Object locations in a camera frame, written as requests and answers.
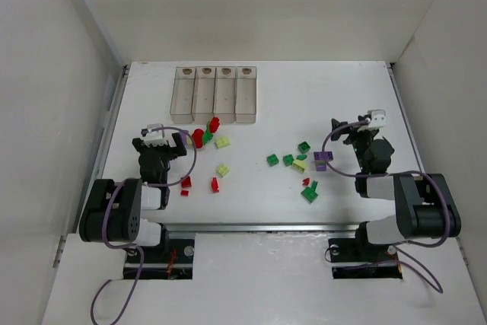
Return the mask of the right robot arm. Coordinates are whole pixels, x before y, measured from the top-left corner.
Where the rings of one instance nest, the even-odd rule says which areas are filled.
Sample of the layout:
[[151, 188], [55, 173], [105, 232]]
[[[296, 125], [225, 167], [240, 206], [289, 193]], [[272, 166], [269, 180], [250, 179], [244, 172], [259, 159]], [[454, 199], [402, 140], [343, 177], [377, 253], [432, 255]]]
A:
[[331, 120], [332, 131], [325, 138], [353, 147], [360, 171], [347, 174], [333, 166], [329, 169], [355, 180], [355, 191], [365, 199], [383, 199], [394, 204], [395, 213], [380, 220], [364, 221], [355, 231], [359, 249], [413, 244], [438, 247], [448, 238], [458, 237], [462, 222], [447, 181], [442, 174], [417, 170], [388, 171], [395, 149], [377, 135], [386, 125], [384, 110], [370, 110], [353, 123]]

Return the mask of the red round lego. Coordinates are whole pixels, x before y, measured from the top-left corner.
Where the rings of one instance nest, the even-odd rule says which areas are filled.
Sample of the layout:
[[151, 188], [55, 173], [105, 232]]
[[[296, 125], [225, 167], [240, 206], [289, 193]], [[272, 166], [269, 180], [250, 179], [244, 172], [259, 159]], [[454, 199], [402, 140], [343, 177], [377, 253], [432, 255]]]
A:
[[192, 140], [193, 140], [193, 147], [196, 149], [202, 148], [204, 145], [203, 142], [203, 136], [205, 134], [205, 131], [202, 129], [195, 129], [192, 133]]

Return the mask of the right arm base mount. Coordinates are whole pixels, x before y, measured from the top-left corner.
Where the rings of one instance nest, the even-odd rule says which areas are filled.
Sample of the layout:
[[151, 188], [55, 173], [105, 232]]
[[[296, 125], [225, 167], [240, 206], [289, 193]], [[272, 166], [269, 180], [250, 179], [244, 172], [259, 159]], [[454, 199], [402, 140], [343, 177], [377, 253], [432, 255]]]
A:
[[389, 245], [358, 244], [354, 238], [331, 238], [325, 259], [334, 279], [402, 279], [398, 256]]

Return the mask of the green lego top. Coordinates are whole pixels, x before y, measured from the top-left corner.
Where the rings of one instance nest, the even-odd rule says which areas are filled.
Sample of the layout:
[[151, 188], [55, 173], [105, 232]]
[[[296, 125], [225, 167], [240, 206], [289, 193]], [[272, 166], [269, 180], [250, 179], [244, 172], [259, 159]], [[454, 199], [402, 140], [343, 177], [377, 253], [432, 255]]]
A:
[[310, 145], [306, 141], [303, 141], [298, 145], [298, 150], [301, 154], [306, 154], [310, 150]]

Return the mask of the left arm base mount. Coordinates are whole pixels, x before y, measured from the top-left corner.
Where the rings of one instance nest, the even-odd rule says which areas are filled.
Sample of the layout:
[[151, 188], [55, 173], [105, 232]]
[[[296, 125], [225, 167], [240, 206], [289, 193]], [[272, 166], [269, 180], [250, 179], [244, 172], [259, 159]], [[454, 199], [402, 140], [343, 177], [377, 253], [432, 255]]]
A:
[[144, 247], [141, 280], [190, 280], [193, 278], [194, 237], [166, 237], [160, 246]]

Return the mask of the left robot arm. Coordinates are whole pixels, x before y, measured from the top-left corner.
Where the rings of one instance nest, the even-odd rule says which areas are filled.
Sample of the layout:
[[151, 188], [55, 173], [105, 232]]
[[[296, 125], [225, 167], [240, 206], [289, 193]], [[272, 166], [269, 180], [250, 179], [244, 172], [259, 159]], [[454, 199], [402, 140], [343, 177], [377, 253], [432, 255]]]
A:
[[170, 185], [167, 182], [171, 161], [187, 155], [183, 130], [172, 128], [173, 144], [164, 127], [153, 125], [141, 131], [132, 145], [138, 152], [139, 178], [120, 183], [111, 179], [94, 181], [79, 222], [78, 233], [84, 242], [108, 242], [124, 248], [131, 245], [158, 247], [164, 241], [163, 225], [141, 217], [144, 210], [167, 207]]

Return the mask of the red lego piece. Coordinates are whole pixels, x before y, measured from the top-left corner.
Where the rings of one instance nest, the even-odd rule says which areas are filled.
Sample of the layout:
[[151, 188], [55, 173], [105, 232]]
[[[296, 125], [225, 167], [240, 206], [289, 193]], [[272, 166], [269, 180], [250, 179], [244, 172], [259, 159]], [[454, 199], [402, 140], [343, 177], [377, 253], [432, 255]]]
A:
[[210, 133], [214, 134], [215, 132], [217, 132], [219, 126], [220, 126], [220, 119], [218, 117], [213, 117], [208, 125]]

